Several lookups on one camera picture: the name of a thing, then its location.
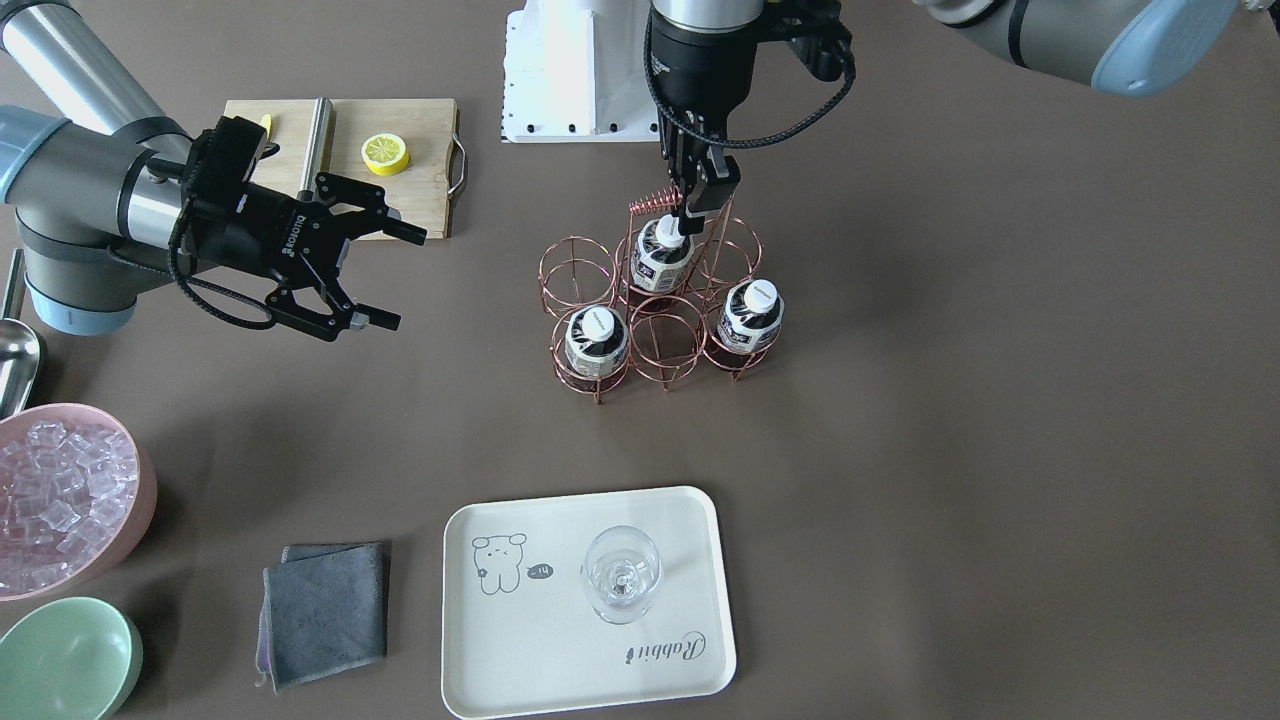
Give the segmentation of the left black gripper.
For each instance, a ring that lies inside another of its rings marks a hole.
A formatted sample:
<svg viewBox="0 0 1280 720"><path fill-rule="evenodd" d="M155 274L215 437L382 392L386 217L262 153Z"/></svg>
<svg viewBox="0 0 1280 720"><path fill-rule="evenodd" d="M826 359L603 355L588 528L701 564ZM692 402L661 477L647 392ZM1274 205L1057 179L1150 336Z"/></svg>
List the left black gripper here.
<svg viewBox="0 0 1280 720"><path fill-rule="evenodd" d="M700 115L672 108L666 100L657 100L655 108L660 154L681 196L682 215L700 222L717 214L741 181L736 158L727 154L721 138L722 128L708 129Z"/></svg>

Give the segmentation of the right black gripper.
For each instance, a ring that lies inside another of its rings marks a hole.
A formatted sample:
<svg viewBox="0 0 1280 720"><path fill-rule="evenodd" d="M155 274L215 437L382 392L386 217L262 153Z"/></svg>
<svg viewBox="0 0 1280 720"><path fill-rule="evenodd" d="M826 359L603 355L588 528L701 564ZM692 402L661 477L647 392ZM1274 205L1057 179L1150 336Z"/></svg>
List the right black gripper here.
<svg viewBox="0 0 1280 720"><path fill-rule="evenodd" d="M325 342L343 331L401 327L399 314L356 302L338 282L346 240L375 233L428 241L425 228L393 213L381 186L328 172L315 176L315 193L302 200L259 184L195 195L195 256L275 281L266 296L275 323ZM300 304L300 290L314 290L326 311Z"/></svg>

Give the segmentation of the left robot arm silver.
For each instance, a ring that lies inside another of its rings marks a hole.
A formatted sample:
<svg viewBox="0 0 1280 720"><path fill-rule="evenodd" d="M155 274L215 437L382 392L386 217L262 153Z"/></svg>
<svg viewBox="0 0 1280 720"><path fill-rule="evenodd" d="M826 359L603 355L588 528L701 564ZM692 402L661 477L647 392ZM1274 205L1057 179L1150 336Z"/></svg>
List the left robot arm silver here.
<svg viewBox="0 0 1280 720"><path fill-rule="evenodd" d="M1102 94L1148 97L1194 68L1225 31L1235 1L925 1L924 10L992 56ZM837 1L654 1L643 78L658 113L660 151L680 228L698 233L741 179L737 150L782 143L851 91L852 36ZM835 95L786 129L731 138L750 94L756 51L783 44Z"/></svg>

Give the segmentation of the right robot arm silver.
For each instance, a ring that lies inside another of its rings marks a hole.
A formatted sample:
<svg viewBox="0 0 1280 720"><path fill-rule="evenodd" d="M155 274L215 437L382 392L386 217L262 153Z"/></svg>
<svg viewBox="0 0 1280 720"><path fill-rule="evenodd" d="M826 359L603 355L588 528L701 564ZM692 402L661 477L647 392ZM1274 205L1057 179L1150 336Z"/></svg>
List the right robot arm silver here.
<svg viewBox="0 0 1280 720"><path fill-rule="evenodd" d="M223 117L191 136L68 1L5 1L3 51L56 105L3 108L3 202L15 211L38 316L79 336L120 329L138 297L173 283L210 316L332 342L396 313L340 287L369 234L424 245L376 184L314 172L296 195L252 181L264 127Z"/></svg>

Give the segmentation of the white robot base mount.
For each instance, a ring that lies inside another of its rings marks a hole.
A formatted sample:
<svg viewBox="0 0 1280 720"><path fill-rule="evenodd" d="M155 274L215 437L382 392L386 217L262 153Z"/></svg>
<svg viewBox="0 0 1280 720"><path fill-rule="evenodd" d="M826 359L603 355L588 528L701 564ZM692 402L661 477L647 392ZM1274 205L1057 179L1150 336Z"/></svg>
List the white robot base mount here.
<svg viewBox="0 0 1280 720"><path fill-rule="evenodd" d="M526 1L506 17L500 138L646 143L659 120L643 73L648 1Z"/></svg>

